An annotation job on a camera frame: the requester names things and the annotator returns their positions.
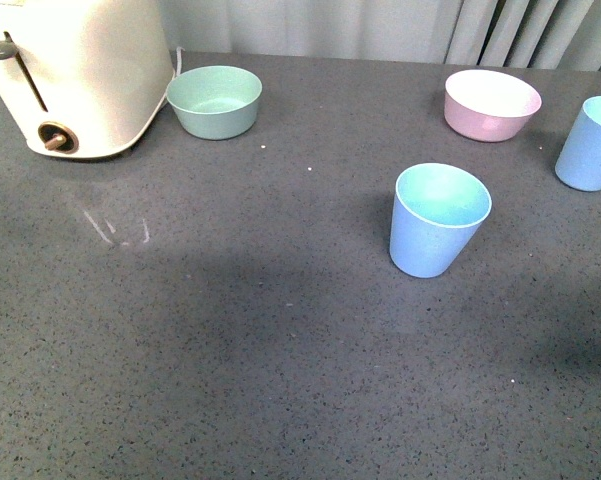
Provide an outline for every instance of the white toaster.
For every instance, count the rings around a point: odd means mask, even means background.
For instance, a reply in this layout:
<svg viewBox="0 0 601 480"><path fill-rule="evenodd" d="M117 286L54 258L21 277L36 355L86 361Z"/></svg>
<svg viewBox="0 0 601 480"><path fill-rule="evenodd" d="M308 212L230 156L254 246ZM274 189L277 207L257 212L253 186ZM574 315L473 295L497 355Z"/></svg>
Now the white toaster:
<svg viewBox="0 0 601 480"><path fill-rule="evenodd" d="M173 76L155 0L0 0L0 96L35 152L122 152Z"/></svg>

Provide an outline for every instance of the pink bowl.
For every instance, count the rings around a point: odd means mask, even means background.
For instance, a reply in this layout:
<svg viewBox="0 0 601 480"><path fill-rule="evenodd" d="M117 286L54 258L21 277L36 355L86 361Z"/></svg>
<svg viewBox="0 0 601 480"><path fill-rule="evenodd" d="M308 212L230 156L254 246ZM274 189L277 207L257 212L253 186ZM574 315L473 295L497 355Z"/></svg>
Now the pink bowl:
<svg viewBox="0 0 601 480"><path fill-rule="evenodd" d="M542 105L528 83L491 70L463 70L445 83L444 118L460 135L481 142L514 137Z"/></svg>

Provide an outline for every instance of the table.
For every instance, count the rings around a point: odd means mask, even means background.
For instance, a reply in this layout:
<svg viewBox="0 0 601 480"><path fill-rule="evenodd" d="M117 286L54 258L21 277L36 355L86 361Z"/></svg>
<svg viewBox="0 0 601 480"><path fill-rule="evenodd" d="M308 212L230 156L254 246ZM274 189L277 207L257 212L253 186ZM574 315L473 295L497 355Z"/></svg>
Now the table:
<svg viewBox="0 0 601 480"><path fill-rule="evenodd" d="M0 100L0 478L601 478L601 192L553 166L601 73L504 69L543 107L485 144L460 66L188 53L264 84L211 142L40 156ZM388 255L394 184L493 210L442 276Z"/></svg>

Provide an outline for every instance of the plastic cup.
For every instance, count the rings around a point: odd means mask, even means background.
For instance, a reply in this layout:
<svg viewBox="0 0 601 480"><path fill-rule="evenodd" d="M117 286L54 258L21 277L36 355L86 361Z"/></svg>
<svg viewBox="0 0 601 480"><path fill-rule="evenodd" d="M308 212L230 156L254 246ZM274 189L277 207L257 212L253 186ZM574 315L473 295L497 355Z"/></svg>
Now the plastic cup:
<svg viewBox="0 0 601 480"><path fill-rule="evenodd" d="M601 190L601 97L582 105L558 157L556 175L577 190Z"/></svg>
<svg viewBox="0 0 601 480"><path fill-rule="evenodd" d="M406 169L396 181L389 253L419 278L444 273L491 211L484 184L440 163Z"/></svg>

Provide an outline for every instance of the curtain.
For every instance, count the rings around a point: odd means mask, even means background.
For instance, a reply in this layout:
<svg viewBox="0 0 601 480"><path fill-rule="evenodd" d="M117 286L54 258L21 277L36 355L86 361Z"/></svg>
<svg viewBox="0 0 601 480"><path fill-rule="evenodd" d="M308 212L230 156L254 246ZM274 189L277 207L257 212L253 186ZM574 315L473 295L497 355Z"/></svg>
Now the curtain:
<svg viewBox="0 0 601 480"><path fill-rule="evenodd" d="M601 0L158 0L170 47L601 69Z"/></svg>

